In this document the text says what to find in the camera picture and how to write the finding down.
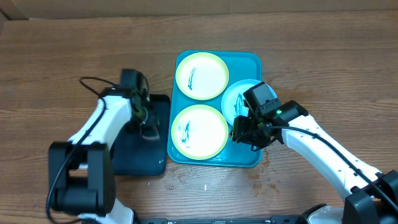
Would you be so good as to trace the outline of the light blue plate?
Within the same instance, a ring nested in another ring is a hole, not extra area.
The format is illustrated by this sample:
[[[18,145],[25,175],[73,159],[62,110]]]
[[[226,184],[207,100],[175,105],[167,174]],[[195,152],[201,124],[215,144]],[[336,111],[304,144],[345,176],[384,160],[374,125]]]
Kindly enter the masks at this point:
[[[239,115],[248,116],[250,107],[244,105],[243,93],[259,83],[260,80],[254,79],[240,80],[225,91],[221,100],[221,110],[228,124],[232,126],[234,119]]]

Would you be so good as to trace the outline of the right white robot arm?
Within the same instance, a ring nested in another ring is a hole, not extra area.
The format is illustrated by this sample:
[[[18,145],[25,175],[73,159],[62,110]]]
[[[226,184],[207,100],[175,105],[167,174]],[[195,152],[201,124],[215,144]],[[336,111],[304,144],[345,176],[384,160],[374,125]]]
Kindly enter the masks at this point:
[[[386,174],[354,156],[327,134],[295,101],[259,105],[248,100],[247,116],[235,118],[231,139],[257,151],[274,141],[304,157],[338,192],[342,208],[319,204],[297,223],[397,223],[397,171]]]

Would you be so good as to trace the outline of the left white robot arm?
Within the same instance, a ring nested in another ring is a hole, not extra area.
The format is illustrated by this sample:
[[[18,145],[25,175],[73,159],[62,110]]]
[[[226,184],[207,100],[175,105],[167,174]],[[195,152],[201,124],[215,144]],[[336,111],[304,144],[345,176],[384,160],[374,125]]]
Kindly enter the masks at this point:
[[[164,95],[106,88],[83,127],[49,147],[47,218],[55,210],[82,223],[137,223],[116,198],[116,175],[165,170],[170,101]]]

